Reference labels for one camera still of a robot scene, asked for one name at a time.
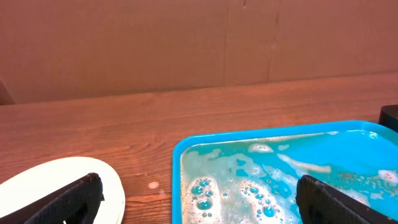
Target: tray rim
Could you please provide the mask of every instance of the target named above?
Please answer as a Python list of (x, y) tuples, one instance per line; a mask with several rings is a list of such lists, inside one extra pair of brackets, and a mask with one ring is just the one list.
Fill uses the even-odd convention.
[(296, 134), (311, 134), (322, 133), (329, 131), (345, 131), (345, 130), (360, 129), (365, 131), (373, 131), (378, 133), (380, 131), (393, 130), (369, 121), (361, 120), (347, 120), (347, 121), (333, 121), (327, 123), (317, 124), (303, 124), (296, 126), (285, 126), (279, 128), (254, 129), (246, 131), (231, 131), (224, 133), (198, 134), (187, 137), (181, 140), (173, 150), (172, 161), (172, 224), (182, 223), (181, 213), (181, 179), (180, 179), (180, 158), (184, 150), (191, 146), (204, 143), (216, 143), (226, 141), (239, 141), (243, 139), (256, 139), (275, 136), (289, 136)]

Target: cardboard wall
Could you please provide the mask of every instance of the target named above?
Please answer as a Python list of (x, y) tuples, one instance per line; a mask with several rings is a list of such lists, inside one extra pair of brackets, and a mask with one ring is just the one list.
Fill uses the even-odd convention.
[(16, 103), (398, 70), (396, 0), (0, 1)]

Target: wooden table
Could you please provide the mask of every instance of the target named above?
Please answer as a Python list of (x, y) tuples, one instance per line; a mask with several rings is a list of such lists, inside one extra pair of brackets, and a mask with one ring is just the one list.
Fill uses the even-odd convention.
[[(170, 223), (172, 151), (181, 139), (377, 121), (381, 106), (397, 103), (398, 74), (383, 74), (0, 106), (0, 183), (53, 159), (94, 157), (120, 175), (124, 223)], [(159, 187), (148, 188), (153, 181)]]

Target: black object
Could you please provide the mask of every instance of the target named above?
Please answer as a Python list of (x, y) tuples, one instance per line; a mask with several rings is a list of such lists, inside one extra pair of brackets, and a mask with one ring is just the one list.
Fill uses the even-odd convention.
[(103, 199), (102, 191), (101, 178), (90, 173), (0, 218), (0, 224), (92, 224)]
[(398, 224), (309, 175), (298, 181), (296, 201), (303, 224)]
[(398, 132), (398, 105), (383, 106), (379, 124)]

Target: soapy water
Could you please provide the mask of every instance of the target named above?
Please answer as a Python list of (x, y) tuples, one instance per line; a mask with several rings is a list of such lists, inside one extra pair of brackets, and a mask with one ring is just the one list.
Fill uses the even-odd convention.
[(305, 174), (398, 219), (397, 157), (397, 146), (361, 130), (192, 146), (181, 156), (183, 223), (302, 223)]

